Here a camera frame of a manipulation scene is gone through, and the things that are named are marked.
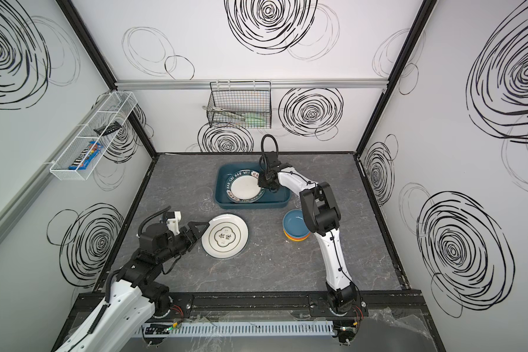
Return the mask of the teal rimmed white plate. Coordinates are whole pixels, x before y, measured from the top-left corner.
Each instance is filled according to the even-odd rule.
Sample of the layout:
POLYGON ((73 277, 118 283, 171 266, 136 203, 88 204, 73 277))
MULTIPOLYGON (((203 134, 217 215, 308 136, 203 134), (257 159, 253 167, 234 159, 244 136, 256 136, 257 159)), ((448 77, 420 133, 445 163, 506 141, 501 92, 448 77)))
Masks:
POLYGON ((255 170, 239 170, 225 181, 225 192, 234 203, 253 203, 264 194, 265 189, 258 185, 259 172, 255 170))

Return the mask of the white plate quatrefoil motif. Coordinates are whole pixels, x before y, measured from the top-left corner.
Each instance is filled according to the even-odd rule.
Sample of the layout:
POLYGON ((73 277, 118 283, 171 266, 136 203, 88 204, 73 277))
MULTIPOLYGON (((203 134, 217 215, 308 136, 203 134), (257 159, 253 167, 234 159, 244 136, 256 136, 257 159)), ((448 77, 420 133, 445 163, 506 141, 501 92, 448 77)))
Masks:
POLYGON ((202 248, 216 259, 229 259, 240 254, 249 240, 246 222, 235 214, 222 214, 209 221, 202 236, 202 248))

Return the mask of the white plate red characters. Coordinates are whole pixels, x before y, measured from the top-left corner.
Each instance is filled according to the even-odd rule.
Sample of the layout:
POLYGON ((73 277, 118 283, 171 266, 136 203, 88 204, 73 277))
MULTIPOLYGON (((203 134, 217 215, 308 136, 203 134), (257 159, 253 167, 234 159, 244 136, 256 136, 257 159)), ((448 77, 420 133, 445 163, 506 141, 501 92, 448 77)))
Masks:
POLYGON ((250 175, 251 175, 251 171, 250 170, 237 170, 235 172, 226 174, 225 183, 226 184, 229 184, 229 183, 232 184, 232 183, 236 182, 236 180, 240 179, 241 177, 250 176, 250 175))

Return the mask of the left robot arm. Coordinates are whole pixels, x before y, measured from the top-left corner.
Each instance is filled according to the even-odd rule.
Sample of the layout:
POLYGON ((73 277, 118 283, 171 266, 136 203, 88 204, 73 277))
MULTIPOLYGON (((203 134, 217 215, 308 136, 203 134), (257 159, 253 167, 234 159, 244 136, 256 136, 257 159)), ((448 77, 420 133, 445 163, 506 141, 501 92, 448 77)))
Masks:
POLYGON ((179 312, 170 289, 158 282, 164 264, 192 251, 209 228, 206 221, 180 226, 181 214, 166 207, 139 225, 137 250, 108 275, 104 299, 58 348, 59 351, 120 351, 151 318, 179 312))

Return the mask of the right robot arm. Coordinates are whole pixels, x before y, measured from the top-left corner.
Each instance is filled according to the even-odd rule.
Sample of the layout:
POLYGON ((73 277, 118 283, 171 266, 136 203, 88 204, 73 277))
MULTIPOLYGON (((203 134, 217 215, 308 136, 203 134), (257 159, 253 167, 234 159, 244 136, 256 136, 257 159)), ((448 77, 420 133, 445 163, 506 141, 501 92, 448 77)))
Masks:
POLYGON ((277 152, 263 152, 259 160, 258 186, 269 191, 281 187, 299 197, 303 220, 317 238, 326 268, 327 299, 335 315, 344 315, 361 302, 361 294, 348 272, 340 240, 341 212, 331 186, 301 175, 282 163, 277 152))

